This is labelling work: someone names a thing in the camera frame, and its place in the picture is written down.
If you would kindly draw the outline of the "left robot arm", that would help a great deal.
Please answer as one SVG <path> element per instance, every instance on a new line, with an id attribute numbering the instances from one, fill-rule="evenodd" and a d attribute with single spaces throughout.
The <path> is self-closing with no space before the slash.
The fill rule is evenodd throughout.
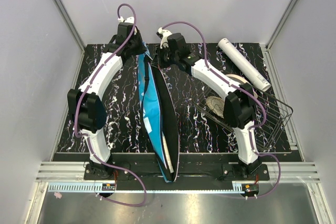
<path id="1" fill-rule="evenodd" d="M 144 52 L 146 46 L 134 19 L 120 20 L 117 33 L 106 44 L 95 70 L 78 89 L 68 91 L 68 108 L 74 122 L 75 136 L 85 139 L 90 153 L 85 179 L 98 177 L 107 180 L 115 175 L 103 132 L 107 112 L 102 98 L 123 65 L 133 56 Z"/>

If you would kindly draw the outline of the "blue racket cover bag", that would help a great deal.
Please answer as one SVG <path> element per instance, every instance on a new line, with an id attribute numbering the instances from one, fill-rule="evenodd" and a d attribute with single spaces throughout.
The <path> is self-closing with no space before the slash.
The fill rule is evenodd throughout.
<path id="1" fill-rule="evenodd" d="M 138 92 L 140 121 L 143 133 L 149 138 L 159 168 L 167 183 L 175 182 L 179 170 L 180 135 L 175 108 L 167 83 L 153 62 L 148 46 L 138 55 Z M 163 147 L 166 138 L 174 172 L 170 173 Z"/>

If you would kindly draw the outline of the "blue badminton racket front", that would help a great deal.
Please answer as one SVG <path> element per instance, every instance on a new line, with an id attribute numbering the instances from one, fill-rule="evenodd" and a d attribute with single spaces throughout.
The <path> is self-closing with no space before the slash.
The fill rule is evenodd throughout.
<path id="1" fill-rule="evenodd" d="M 163 147 L 164 147 L 165 157 L 166 157 L 166 160 L 167 160 L 169 171 L 170 171 L 170 173 L 173 173 L 174 169 L 173 169 L 173 165 L 172 165 L 172 162 L 171 162 L 171 158 L 170 158 L 170 154 L 169 154 L 166 138 L 165 138 L 164 135 L 163 135 Z"/>

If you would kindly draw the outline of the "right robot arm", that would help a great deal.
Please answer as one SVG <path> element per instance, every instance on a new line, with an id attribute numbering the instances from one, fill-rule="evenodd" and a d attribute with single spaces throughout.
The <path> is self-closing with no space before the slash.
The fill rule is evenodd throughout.
<path id="1" fill-rule="evenodd" d="M 239 84 L 215 69 L 202 55 L 192 53 L 182 34 L 162 28 L 156 34 L 161 39 L 157 50 L 160 68 L 177 65 L 181 71 L 204 82 L 224 100 L 224 121 L 233 129 L 238 144 L 239 161 L 234 171 L 244 180 L 252 179 L 261 165 L 255 147 L 256 102 L 252 86 Z"/>

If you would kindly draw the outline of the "white shuttlecock tube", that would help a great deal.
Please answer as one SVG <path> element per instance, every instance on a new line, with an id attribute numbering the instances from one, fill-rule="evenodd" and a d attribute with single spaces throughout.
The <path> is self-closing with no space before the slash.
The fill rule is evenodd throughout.
<path id="1" fill-rule="evenodd" d="M 257 89 L 265 92 L 271 84 L 264 76 L 238 51 L 238 49 L 227 39 L 219 41 L 218 47 L 234 63 L 234 65 L 247 77 Z"/>

